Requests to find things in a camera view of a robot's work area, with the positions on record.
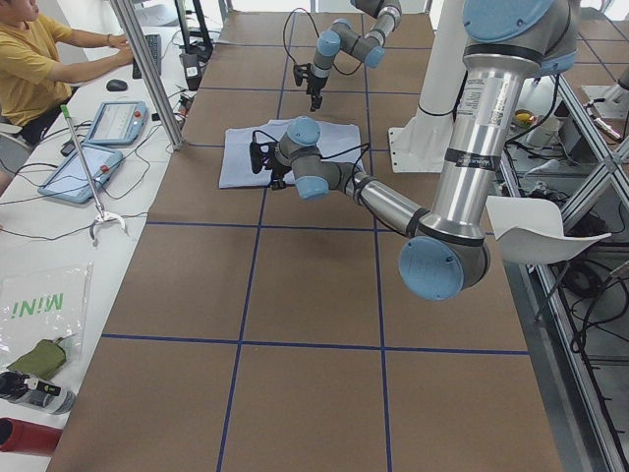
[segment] tablet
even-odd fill
[[[146,123],[143,101],[103,101],[87,131],[85,143],[101,146],[128,146]]]
[[[109,147],[83,143],[87,168],[94,179],[96,189],[101,187],[119,167],[122,152]],[[91,198],[91,189],[86,173],[76,150],[68,155],[59,167],[41,184],[37,191],[41,195],[82,204]]]

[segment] bottle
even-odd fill
[[[31,374],[0,374],[0,398],[52,415],[67,413],[77,396],[70,390]]]

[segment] green fabric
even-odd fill
[[[33,374],[46,381],[52,379],[61,366],[66,363],[66,352],[58,344],[62,340],[43,339],[39,341],[32,351],[22,356],[7,369],[23,374]]]

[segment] reacher grabber tool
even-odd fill
[[[70,135],[72,136],[72,142],[75,145],[75,149],[77,150],[77,156],[79,157],[79,161],[83,166],[83,171],[86,173],[87,184],[89,185],[89,189],[91,190],[91,195],[94,198],[94,202],[96,204],[96,209],[98,210],[98,215],[94,219],[93,223],[89,227],[89,236],[93,241],[94,246],[97,244],[96,236],[94,234],[94,229],[97,224],[106,223],[107,221],[118,221],[120,226],[122,226],[122,230],[127,233],[127,224],[122,216],[116,213],[112,213],[111,211],[106,211],[105,206],[102,204],[102,201],[98,197],[98,191],[96,190],[96,186],[94,185],[94,181],[91,178],[91,172],[89,171],[89,167],[87,166],[86,155],[83,153],[83,148],[81,147],[81,143],[79,143],[79,138],[77,137],[77,133],[75,131],[75,125],[70,116],[70,112],[68,111],[68,107],[66,105],[61,105],[61,111],[63,112],[63,116],[68,123],[68,129],[70,130]]]

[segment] hand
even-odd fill
[[[134,60],[134,53],[131,52],[131,47],[129,46],[121,47],[116,53],[116,58],[119,60],[121,66],[126,66],[127,64],[131,64]]]
[[[109,47],[123,49],[125,47],[129,47],[129,41],[124,34],[112,34],[111,36],[109,36]]]

